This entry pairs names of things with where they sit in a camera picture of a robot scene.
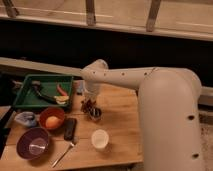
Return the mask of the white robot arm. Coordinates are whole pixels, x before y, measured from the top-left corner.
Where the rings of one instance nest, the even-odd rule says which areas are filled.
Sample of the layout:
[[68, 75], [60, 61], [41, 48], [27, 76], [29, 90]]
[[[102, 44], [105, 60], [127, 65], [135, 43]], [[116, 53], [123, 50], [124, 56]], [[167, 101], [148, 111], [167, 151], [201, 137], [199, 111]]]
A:
[[86, 91], [108, 83], [138, 92], [144, 171], [205, 171], [198, 99], [202, 85], [185, 68], [110, 69], [97, 60], [81, 70]]

